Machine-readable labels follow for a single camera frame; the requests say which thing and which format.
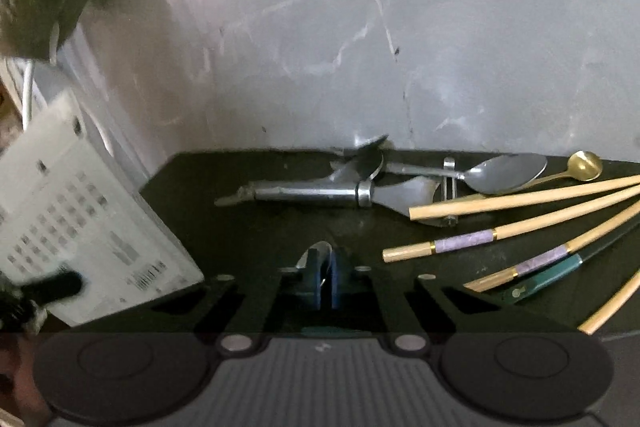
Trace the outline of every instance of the metal kitchen utensil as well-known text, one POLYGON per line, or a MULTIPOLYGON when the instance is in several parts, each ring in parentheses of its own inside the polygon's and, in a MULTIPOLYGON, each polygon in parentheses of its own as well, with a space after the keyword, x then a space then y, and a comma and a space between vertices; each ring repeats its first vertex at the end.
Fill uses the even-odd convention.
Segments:
POLYGON ((324 150, 324 152, 330 152, 331 154, 335 154, 337 156, 350 158, 352 156, 362 154, 365 151, 380 148, 380 146, 386 141, 387 138, 389 138, 388 134, 382 134, 380 136, 376 136, 374 138, 366 140, 360 145, 353 148, 330 147, 329 149, 324 150))
MULTIPOLYGON (((449 171, 456 170, 456 161, 450 156, 444 158, 444 168, 449 171)), ((458 181, 455 178, 443 176, 441 185, 442 201, 455 200, 458 197, 457 183, 458 181)), ((458 224, 458 216, 445 216, 442 218, 442 221, 446 227, 455 227, 458 224)))
POLYGON ((243 201, 290 201, 291 203, 366 206, 358 203, 358 186, 371 181, 382 170, 384 156, 377 149, 364 152, 326 178, 286 182, 251 182, 238 188, 233 196, 218 198, 215 206, 232 206, 243 201))
POLYGON ((527 153, 496 156, 463 172, 396 162, 387 163, 385 172, 406 176, 446 176, 465 182, 481 194, 502 194, 528 184, 545 168, 545 156, 527 153))
MULTIPOLYGON (((331 165, 331 168, 335 169, 335 171, 337 172, 340 169, 343 169, 346 164, 340 161, 332 161, 330 162, 330 165, 331 165)), ((456 163, 453 158, 449 158, 449 157, 445 158, 444 160, 445 169, 453 170, 455 168, 455 165, 456 163)), ((408 210, 404 208, 403 205, 405 203, 411 204, 412 201, 429 201, 430 203, 427 203, 427 204, 431 204, 431 202, 433 202, 434 191, 438 187, 438 185, 440 185, 440 187, 442 188, 442 201, 450 201, 457 196, 457 187, 456 187, 455 178, 443 177, 440 183, 435 181, 433 181, 433 183, 434 183, 433 191, 431 191, 432 184, 427 183, 425 181, 414 182, 414 180, 409 180, 404 184, 388 185, 388 187, 394 187, 394 190, 392 191, 393 194, 391 197, 395 203, 391 203, 392 200, 388 200, 390 204, 385 204, 381 201, 374 201, 374 203, 382 204, 383 206, 387 206, 388 208, 391 208, 392 210, 402 214, 403 216, 408 216, 409 215, 408 210), (450 184, 450 190, 449 190, 449 187, 446 187, 447 182, 449 182, 450 184), (404 192, 405 190, 411 190, 411 189, 417 191, 413 196, 408 193, 400 194, 400 192, 404 192)), ((375 195, 378 195, 378 192, 380 190, 384 190, 385 188, 387 187, 377 187, 375 195)), ((430 225, 431 227, 454 227, 458 223, 458 216, 446 216, 438 219, 421 219, 420 221, 417 221, 417 222, 422 225, 430 225)))
POLYGON ((361 152, 335 170, 327 180, 331 182, 361 182, 374 180, 385 164, 385 158, 378 149, 361 152))
POLYGON ((560 178, 573 178, 579 182, 591 182, 602 174, 602 168, 602 160, 598 155, 589 151, 578 151, 569 156, 566 163, 566 171, 534 180, 524 188, 560 178))
POLYGON ((305 252, 300 256, 300 259, 298 259, 295 266, 287 266, 284 268, 280 268, 280 271, 292 273, 298 270, 305 269, 306 260, 308 259, 308 256, 309 256, 309 250, 311 250, 312 248, 315 248, 316 250, 318 250, 319 255, 323 259, 329 256, 329 254, 331 254, 332 250, 334 249, 334 247, 331 246, 331 243, 328 243, 326 241, 318 241, 317 243, 314 243, 313 245, 311 245, 311 247, 305 250, 305 252))
MULTIPOLYGON (((372 187, 371 201, 375 204, 381 204, 409 217, 409 208, 415 206, 416 201, 433 201, 433 195, 440 185, 436 180, 425 178, 424 176, 416 176, 404 183, 396 185, 387 185, 386 187, 372 187)), ((425 220, 425 225, 435 225, 436 219, 425 220)))
MULTIPOLYGON (((289 201, 290 203, 356 206, 368 208, 375 204, 409 216, 409 208, 430 204, 440 182, 417 176, 396 185, 376 187, 372 180, 361 182, 329 182, 326 178, 309 182, 254 182, 238 192, 215 201, 216 206, 230 206, 242 201, 289 201)), ((442 225, 442 220, 419 221, 426 225, 442 225)))

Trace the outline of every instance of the utensil handle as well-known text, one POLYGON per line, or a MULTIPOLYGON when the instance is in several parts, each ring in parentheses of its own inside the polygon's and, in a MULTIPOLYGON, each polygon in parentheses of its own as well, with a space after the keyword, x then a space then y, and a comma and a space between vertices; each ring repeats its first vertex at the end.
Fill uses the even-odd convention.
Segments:
POLYGON ((620 201, 627 200, 628 198, 632 198, 638 194, 640 194, 640 185, 625 188, 624 190, 619 190, 618 192, 608 194, 607 196, 597 198, 596 200, 574 204, 574 206, 569 206, 562 210, 556 210, 549 214, 543 214, 542 216, 531 217, 530 219, 524 219, 509 225, 495 227, 495 236, 496 239, 506 239, 507 237, 513 237, 514 235, 520 235, 521 233, 544 229, 546 227, 562 223, 563 221, 568 221, 575 217, 595 212, 601 208, 606 208, 612 204, 620 203, 620 201))
POLYGON ((382 260, 385 263, 393 263, 395 261, 404 261, 404 259, 414 259, 415 257, 424 257, 435 253, 433 243, 418 243, 417 245, 408 245, 407 247, 385 248, 382 251, 382 260))
POLYGON ((409 209, 409 215, 413 221, 417 219, 431 219, 433 217, 444 217, 450 214, 462 216, 464 214, 475 214, 477 212, 492 212, 504 208, 515 208, 517 206, 527 206, 530 204, 548 203, 549 201, 566 200, 578 198, 616 190, 617 188, 628 187, 640 183, 640 174, 636 176, 626 176, 603 182, 596 182, 588 185, 577 185, 575 187, 552 188, 551 190, 540 190, 538 192, 528 192, 526 194, 513 194, 509 196, 496 196, 471 201, 443 201, 432 203, 426 206, 414 206, 409 209))
POLYGON ((484 245, 485 243, 492 242, 494 239, 494 230, 480 230, 479 232, 455 235, 454 237, 437 239, 436 241, 428 241, 427 243, 419 243, 418 245, 386 248, 382 251, 382 259, 385 263, 404 261, 405 259, 423 257, 433 253, 443 253, 447 251, 460 250, 462 248, 475 247, 476 245, 484 245))
POLYGON ((500 270, 499 272, 468 282, 465 286, 476 292, 484 292, 491 288, 508 283, 509 281, 516 279, 516 277, 521 277, 522 275, 526 275, 527 273, 540 269, 543 266, 554 263, 555 261, 566 257, 567 254, 568 251, 566 246, 560 245, 559 247, 547 250, 545 253, 541 253, 531 259, 527 259, 520 264, 510 266, 504 270, 500 270))
POLYGON ((469 281, 468 283, 465 283, 464 286, 474 292, 484 292, 491 288, 495 288, 496 286, 508 283, 509 281, 513 281, 517 276, 518 273, 516 270, 514 270, 513 267, 509 267, 504 270, 500 270, 499 272, 481 277, 480 279, 469 281))
POLYGON ((606 304, 584 321, 578 329, 592 335, 607 322, 640 287, 640 270, 626 282, 606 304))
POLYGON ((354 182, 254 182, 251 188, 258 201, 358 206, 358 184, 354 182))
POLYGON ((464 178, 462 172, 450 171, 449 169, 407 165, 406 163, 398 162, 387 163, 385 165, 385 172, 389 172, 389 174, 400 174, 402 176, 444 176, 446 178, 455 178, 457 180, 464 178))
MULTIPOLYGON (((559 172, 558 174, 551 174, 549 176, 545 176, 544 178, 533 180, 532 182, 529 182, 526 185, 523 185, 517 190, 512 190, 511 192, 520 192, 521 190, 534 187, 535 185, 542 185, 543 183, 550 182, 551 180, 558 180, 560 178, 567 178, 567 177, 569 177, 568 172, 559 172)), ((463 196, 462 198, 456 198, 455 202, 460 203, 462 201, 479 201, 479 200, 485 200, 487 198, 491 198, 491 196, 486 196, 484 194, 471 194, 470 196, 463 196)))
POLYGON ((550 182, 553 180, 559 180, 560 178, 568 178, 568 177, 569 177, 569 172, 567 171, 558 172, 558 174, 549 174, 548 176, 544 176, 543 178, 538 178, 537 180, 530 181, 529 183, 524 185, 524 187, 522 187, 521 190, 524 190, 525 188, 534 187, 535 185, 542 185, 543 183, 550 182))
POLYGON ((632 204, 622 212, 619 212, 615 216, 607 219, 604 223, 600 223, 597 227, 588 230, 587 232, 571 239, 565 243, 567 249, 571 252, 580 250, 580 248, 586 247, 593 241, 598 240, 603 235, 615 230, 617 227, 626 223, 629 219, 634 217, 640 212, 640 201, 632 204))
POLYGON ((540 273, 532 275, 528 279, 519 284, 508 287, 500 294, 502 302, 513 304, 522 299, 532 296, 539 292, 542 288, 546 288, 550 284, 562 279, 565 275, 577 270, 582 264, 582 259, 576 253, 560 263, 543 270, 540 273))

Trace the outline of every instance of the spoon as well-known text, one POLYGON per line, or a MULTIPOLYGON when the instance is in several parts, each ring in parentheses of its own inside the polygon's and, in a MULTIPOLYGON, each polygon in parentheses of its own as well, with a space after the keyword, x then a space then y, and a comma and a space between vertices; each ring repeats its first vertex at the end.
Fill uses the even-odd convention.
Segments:
POLYGON ((385 164, 385 158, 378 149, 365 149, 354 156, 339 169, 330 174, 327 179, 331 182, 361 182, 373 180, 380 174, 385 164))
POLYGON ((590 151, 578 151, 569 156, 566 163, 566 171, 537 179, 523 188, 529 188, 533 185, 540 185, 560 178, 573 178, 579 182, 592 182, 601 174, 602 160, 600 157, 590 151))
POLYGON ((385 172, 405 176, 444 176, 465 182, 481 194, 502 194, 528 184, 546 168, 546 156, 540 154, 503 154, 470 168, 450 171, 389 162, 385 172))
POLYGON ((331 147, 329 149, 325 149, 324 152, 330 152, 331 154, 348 158, 352 156, 357 156, 359 154, 362 154, 372 149, 379 149, 380 146, 386 141, 387 138, 389 138, 388 134, 381 134, 380 136, 374 136, 373 138, 364 140, 359 145, 354 146, 352 148, 331 147))

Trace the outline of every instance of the metal spoon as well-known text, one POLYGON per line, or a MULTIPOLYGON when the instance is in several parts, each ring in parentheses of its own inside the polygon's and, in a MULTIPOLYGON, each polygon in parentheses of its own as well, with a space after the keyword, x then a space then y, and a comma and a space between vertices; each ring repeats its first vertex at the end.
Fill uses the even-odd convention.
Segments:
POLYGON ((331 147, 329 149, 325 149, 323 152, 330 152, 331 154, 348 158, 357 156, 368 150, 379 149, 387 138, 389 138, 388 134, 381 134, 380 136, 375 136, 373 138, 369 138, 368 140, 364 140, 364 142, 361 142, 358 146, 354 146, 351 148, 331 147))
POLYGON ((591 182, 601 174, 602 160, 600 157, 590 151, 578 151, 569 156, 566 163, 566 171, 532 181, 525 188, 560 178, 573 178, 579 182, 591 182))
POLYGON ((546 168, 546 156, 540 154, 503 154, 457 172, 390 162, 385 172, 406 176, 445 176, 465 182, 481 194, 502 194, 517 190, 540 176, 546 168))
POLYGON ((380 174, 385 157, 378 149, 364 150, 326 178, 331 182, 361 182, 373 180, 380 174))
MULTIPOLYGON (((439 181, 416 176, 397 185, 372 188, 371 201, 409 217, 409 208, 433 203, 439 181)), ((426 225, 438 226, 436 219, 423 220, 426 225)))

